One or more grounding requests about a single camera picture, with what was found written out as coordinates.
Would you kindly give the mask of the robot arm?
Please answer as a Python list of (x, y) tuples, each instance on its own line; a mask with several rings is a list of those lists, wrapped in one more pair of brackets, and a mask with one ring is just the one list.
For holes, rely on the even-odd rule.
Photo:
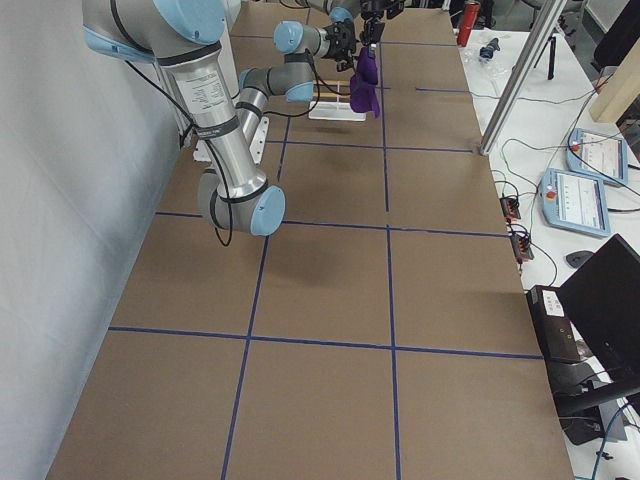
[(217, 230), (269, 236), (286, 209), (284, 192), (269, 183), (251, 152), (266, 105), (273, 96), (311, 103), (322, 85), (317, 58), (351, 70), (347, 93), (353, 111), (380, 112), (373, 48), (401, 1), (302, 1), (327, 14), (326, 27), (282, 21), (274, 32), (281, 65), (231, 75), (221, 58), (231, 54), (223, 38), (230, 18), (222, 1), (85, 1), (88, 47), (125, 61), (154, 64), (167, 80), (162, 89), (204, 146), (211, 165), (201, 176), (198, 205)]
[(303, 25), (296, 21), (282, 21), (274, 31), (276, 48), (285, 55), (302, 54), (308, 51), (313, 56), (332, 59), (339, 72), (359, 66), (374, 64), (374, 47), (362, 41), (356, 54), (354, 20), (360, 15), (359, 1), (297, 1), (301, 7), (318, 10), (331, 19), (326, 27)]

